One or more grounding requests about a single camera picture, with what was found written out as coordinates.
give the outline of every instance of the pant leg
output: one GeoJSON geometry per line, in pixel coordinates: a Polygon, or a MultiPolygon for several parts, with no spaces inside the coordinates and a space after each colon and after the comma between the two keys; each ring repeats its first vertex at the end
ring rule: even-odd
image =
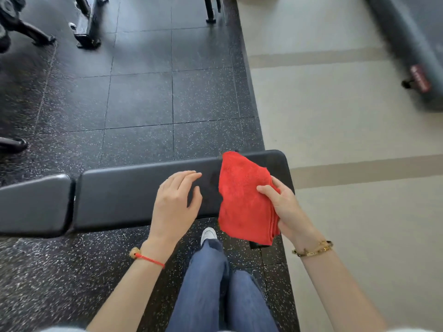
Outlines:
{"type": "Polygon", "coordinates": [[[229,263],[220,241],[207,239],[191,259],[166,332],[216,332],[229,284],[229,263]]]}
{"type": "Polygon", "coordinates": [[[226,302],[228,328],[236,332],[278,332],[263,294],[246,271],[236,271],[230,279],[226,302]]]}

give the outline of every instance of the red towel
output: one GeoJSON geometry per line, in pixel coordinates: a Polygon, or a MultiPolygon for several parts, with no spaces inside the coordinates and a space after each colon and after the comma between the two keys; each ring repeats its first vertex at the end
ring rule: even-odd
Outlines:
{"type": "Polygon", "coordinates": [[[274,236],[280,234],[279,217],[269,198],[257,191],[257,185],[271,185],[280,193],[268,169],[234,151],[223,154],[221,165],[220,229],[234,238],[272,245],[274,236]]]}

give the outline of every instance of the left hand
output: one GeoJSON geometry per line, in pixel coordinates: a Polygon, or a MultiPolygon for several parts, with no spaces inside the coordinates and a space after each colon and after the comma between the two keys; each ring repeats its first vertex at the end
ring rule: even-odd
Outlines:
{"type": "Polygon", "coordinates": [[[142,254],[144,248],[150,251],[151,256],[152,250],[162,251],[164,254],[158,258],[166,262],[177,242],[191,227],[202,205],[203,197],[200,188],[196,186],[188,207],[192,183],[201,176],[201,173],[195,171],[181,171],[174,173],[160,185],[152,212],[149,237],[141,247],[142,254]]]}

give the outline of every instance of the red label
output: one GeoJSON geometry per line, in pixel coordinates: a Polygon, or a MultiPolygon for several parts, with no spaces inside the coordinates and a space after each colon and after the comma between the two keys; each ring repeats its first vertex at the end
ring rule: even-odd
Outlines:
{"type": "Polygon", "coordinates": [[[427,93],[431,90],[431,83],[426,79],[420,65],[411,66],[411,73],[422,93],[427,93]]]}

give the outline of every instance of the shoe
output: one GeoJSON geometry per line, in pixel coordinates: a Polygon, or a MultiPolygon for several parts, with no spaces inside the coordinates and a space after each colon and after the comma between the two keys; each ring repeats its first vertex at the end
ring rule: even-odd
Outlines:
{"type": "Polygon", "coordinates": [[[213,229],[212,227],[208,227],[202,233],[202,240],[200,241],[200,245],[202,246],[203,242],[206,239],[216,239],[216,238],[217,238],[217,233],[215,232],[215,229],[213,229]]]}

